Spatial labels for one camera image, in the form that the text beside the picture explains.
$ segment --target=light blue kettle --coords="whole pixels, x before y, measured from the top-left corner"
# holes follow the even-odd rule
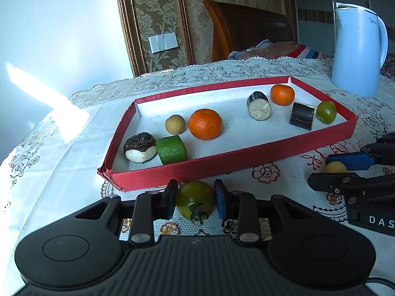
[[[340,4],[337,18],[332,82],[360,96],[375,96],[380,68],[387,56],[386,26],[375,12],[355,4]]]

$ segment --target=wooden headboard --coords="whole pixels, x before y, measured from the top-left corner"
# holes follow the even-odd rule
[[[232,51],[244,51],[265,39],[293,40],[291,27],[282,14],[212,0],[203,3],[214,22],[213,61],[227,59]]]

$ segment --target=dark purple eggplant skin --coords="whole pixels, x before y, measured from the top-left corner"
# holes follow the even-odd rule
[[[133,137],[127,139],[124,144],[124,153],[128,150],[138,150],[140,152],[146,152],[148,148],[156,146],[157,141],[154,136],[148,132],[142,132],[135,134]]]

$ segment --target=tablecloth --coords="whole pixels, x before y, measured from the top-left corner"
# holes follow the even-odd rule
[[[23,286],[13,261],[14,246],[30,232],[68,215],[112,193],[123,200],[135,199],[145,190],[118,192],[96,173],[101,166],[114,131],[127,107],[138,97],[185,88],[247,78],[293,75],[326,93],[359,116],[350,139],[302,155],[273,161],[246,170],[206,179],[213,184],[221,178],[229,190],[253,193],[258,199],[283,194],[347,226],[343,197],[314,192],[307,184],[312,172],[322,171],[331,153],[358,151],[374,142],[380,134],[394,131],[395,82],[381,76],[378,94],[366,98],[350,94],[330,82],[331,59],[275,60],[250,58],[226,60],[206,65],[193,65],[175,70],[145,74],[78,92],[69,98],[76,117],[86,117],[72,139],[67,139],[56,115],[49,113],[13,150],[0,167],[1,176],[1,251],[2,295],[11,295]],[[395,167],[373,166],[360,176],[390,174]],[[130,220],[125,220],[121,239],[126,239]],[[176,210],[173,219],[155,222],[155,236],[218,235],[236,232],[236,221],[222,221],[216,211],[194,226]],[[366,235],[376,248],[376,264],[372,275],[395,281],[395,237],[351,226]],[[270,230],[261,219],[264,239]]]

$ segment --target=orange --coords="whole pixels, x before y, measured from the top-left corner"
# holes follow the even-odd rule
[[[211,140],[221,133],[222,119],[211,109],[196,110],[188,121],[189,131],[201,140]]]
[[[275,84],[270,89],[270,98],[276,105],[287,106],[295,99],[295,91],[290,86]]]

